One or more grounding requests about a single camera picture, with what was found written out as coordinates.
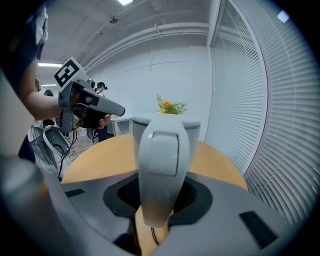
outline sleeve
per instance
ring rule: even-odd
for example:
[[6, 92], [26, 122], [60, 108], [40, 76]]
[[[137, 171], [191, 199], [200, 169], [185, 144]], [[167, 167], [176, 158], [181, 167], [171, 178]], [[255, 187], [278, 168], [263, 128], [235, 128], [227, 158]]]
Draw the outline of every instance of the sleeve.
[[[20, 31], [11, 40], [4, 58], [1, 60], [3, 71], [17, 93], [19, 82], [27, 67], [35, 59], [40, 59], [44, 47], [44, 41], [48, 38], [48, 33], [38, 41], [36, 40], [37, 25], [39, 26], [39, 17], [46, 13], [46, 8], [42, 5], [25, 23]], [[42, 26], [42, 32], [47, 31], [47, 20]]]

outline round table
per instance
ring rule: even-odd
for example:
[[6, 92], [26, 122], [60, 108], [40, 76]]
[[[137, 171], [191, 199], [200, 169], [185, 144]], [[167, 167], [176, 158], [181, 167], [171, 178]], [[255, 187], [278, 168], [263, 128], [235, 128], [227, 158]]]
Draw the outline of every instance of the round table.
[[[134, 137], [132, 134], [116, 136], [100, 142], [79, 155], [64, 174], [62, 183], [83, 182], [123, 174], [136, 170]], [[245, 180], [232, 163], [220, 151], [199, 141], [191, 172], [232, 183], [248, 190]], [[144, 224], [141, 207], [135, 214], [135, 224], [142, 256], [150, 255], [157, 245], [151, 229]], [[168, 233], [168, 225], [155, 228], [159, 242]]]

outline white pipe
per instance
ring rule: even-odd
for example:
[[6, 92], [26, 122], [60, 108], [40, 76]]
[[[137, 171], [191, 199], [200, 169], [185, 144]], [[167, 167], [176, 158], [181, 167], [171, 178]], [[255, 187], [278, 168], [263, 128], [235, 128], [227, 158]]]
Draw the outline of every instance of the white pipe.
[[[189, 35], [206, 35], [208, 33], [208, 24], [207, 23], [197, 23], [197, 22], [183, 22], [183, 23], [173, 23], [161, 25], [158, 27], [161, 30], [162, 36], [173, 36], [178, 34], [189, 34]], [[155, 27], [151, 27], [135, 34], [132, 34], [117, 43], [111, 45], [99, 55], [94, 57], [86, 65], [88, 68], [94, 68], [96, 65], [105, 61], [111, 55], [113, 56], [114, 52], [122, 51], [130, 46], [146, 41], [146, 39], [155, 39], [159, 38], [159, 34]]]
[[221, 0], [211, 0], [210, 11], [209, 11], [209, 31], [206, 40], [206, 46], [210, 47], [212, 39], [214, 37], [215, 28], [218, 20], [218, 13], [220, 8]]

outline window blinds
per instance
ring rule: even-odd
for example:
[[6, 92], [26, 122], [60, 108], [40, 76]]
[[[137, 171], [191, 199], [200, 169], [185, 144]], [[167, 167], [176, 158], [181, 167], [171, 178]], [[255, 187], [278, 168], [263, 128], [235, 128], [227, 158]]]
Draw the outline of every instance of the window blinds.
[[262, 140], [244, 178], [250, 192], [296, 223], [320, 194], [320, 70], [272, 1], [234, 2], [258, 40], [269, 92]]
[[268, 87], [257, 40], [227, 1], [212, 50], [212, 106], [206, 142], [244, 174], [260, 142]]

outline ceiling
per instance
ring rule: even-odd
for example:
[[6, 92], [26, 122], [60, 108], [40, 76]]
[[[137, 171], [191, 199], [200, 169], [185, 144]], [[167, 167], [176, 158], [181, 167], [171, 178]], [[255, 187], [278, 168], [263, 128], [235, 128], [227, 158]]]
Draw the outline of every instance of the ceiling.
[[[209, 22], [211, 0], [51, 0], [47, 2], [48, 41], [42, 62], [64, 63], [70, 57], [82, 65], [109, 46], [155, 24]], [[113, 16], [115, 24], [109, 23]], [[52, 83], [58, 68], [39, 67], [42, 84]]]

